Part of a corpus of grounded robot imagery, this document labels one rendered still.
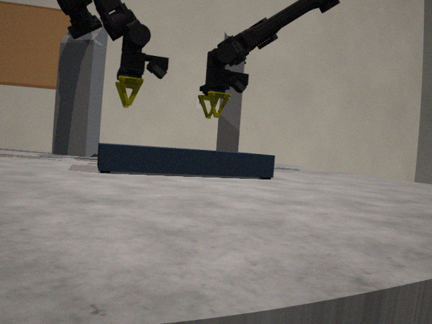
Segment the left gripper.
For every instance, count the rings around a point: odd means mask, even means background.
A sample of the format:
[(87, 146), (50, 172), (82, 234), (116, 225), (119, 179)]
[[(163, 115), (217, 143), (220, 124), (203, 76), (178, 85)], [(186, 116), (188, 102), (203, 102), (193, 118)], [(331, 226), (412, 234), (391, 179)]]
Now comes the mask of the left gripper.
[[(205, 117), (208, 119), (211, 118), (212, 114), (214, 117), (219, 117), (223, 108), (225, 107), (225, 104), (227, 103), (228, 99), (231, 96), (231, 94), (225, 93), (225, 90), (230, 89), (230, 85), (214, 84), (214, 83), (218, 83), (219, 80), (219, 68), (225, 69), (223, 67), (209, 67), (209, 69), (207, 68), (205, 85), (200, 86), (200, 91), (202, 91), (204, 95), (198, 95), (198, 99), (205, 113)], [(223, 99), (223, 101), (218, 112), (216, 112), (215, 107), (217, 105), (219, 98)], [(207, 108), (205, 106), (204, 100), (210, 101), (211, 110), (209, 114), (207, 113)]]

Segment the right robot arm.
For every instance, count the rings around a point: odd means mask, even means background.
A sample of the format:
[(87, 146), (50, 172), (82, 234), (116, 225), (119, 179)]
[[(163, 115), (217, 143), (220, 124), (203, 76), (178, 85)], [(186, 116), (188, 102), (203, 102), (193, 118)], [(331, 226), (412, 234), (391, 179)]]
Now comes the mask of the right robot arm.
[[(112, 41), (123, 36), (121, 51), (135, 50), (140, 52), (133, 52), (132, 68), (144, 70), (145, 61), (149, 61), (150, 64), (146, 65), (147, 70), (162, 79), (167, 73), (169, 58), (142, 53), (142, 48), (151, 39), (150, 30), (139, 22), (132, 10), (128, 9), (121, 0), (93, 1)], [(57, 0), (57, 2), (64, 14), (69, 15), (71, 19), (70, 22), (73, 26), (69, 26), (67, 29), (73, 39), (103, 26), (98, 17), (92, 16), (87, 9), (87, 5), (92, 3), (92, 0)], [(115, 12), (109, 15), (109, 12), (113, 10)]]

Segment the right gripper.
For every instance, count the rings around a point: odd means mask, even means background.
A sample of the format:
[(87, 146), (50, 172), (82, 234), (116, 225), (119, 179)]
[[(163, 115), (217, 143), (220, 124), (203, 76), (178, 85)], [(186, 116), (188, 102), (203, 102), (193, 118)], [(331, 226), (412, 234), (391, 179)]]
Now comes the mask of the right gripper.
[[(120, 70), (117, 73), (117, 80), (119, 80), (119, 82), (115, 83), (122, 105), (126, 108), (128, 108), (129, 105), (132, 105), (138, 91), (140, 90), (140, 87), (142, 86), (142, 83), (144, 82), (144, 79), (142, 79), (144, 70), (132, 68), (133, 52), (139, 51), (122, 51), (120, 63), (120, 66), (122, 67), (119, 68)], [(132, 93), (129, 98), (127, 96), (126, 88), (132, 89)]]

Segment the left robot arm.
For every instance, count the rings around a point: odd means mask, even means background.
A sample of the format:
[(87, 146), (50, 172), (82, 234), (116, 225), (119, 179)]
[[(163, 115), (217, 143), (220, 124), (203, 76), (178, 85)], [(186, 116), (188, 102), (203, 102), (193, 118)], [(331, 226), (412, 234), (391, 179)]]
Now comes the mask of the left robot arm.
[[(225, 68), (227, 63), (229, 66), (233, 66), (243, 61), (246, 64), (246, 56), (249, 55), (251, 50), (255, 47), (258, 47), (260, 50), (269, 43), (272, 43), (278, 38), (276, 33), (288, 23), (312, 9), (319, 8), (321, 13), (324, 13), (339, 3), (339, 0), (298, 0), (269, 19), (263, 18), (249, 29), (235, 36), (229, 36), (229, 38), (219, 43), (217, 48), (208, 52), (207, 68)], [(224, 45), (222, 45), (223, 43)], [(249, 74), (232, 72), (221, 68), (219, 68), (218, 84), (230, 85), (238, 93), (246, 89)]]

